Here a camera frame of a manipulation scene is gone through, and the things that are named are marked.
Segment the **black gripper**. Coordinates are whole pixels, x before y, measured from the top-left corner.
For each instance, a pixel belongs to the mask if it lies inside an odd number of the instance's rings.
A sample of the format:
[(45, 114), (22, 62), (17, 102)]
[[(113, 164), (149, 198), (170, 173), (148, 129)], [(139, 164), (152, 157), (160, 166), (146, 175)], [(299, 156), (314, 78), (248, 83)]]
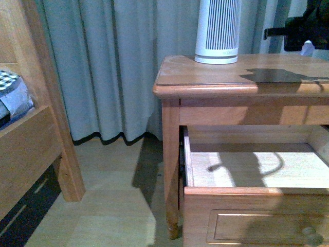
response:
[(284, 37), (285, 51), (301, 51), (306, 41), (328, 50), (328, 1), (307, 1), (302, 16), (288, 18), (284, 27), (264, 30), (264, 40), (273, 36)]

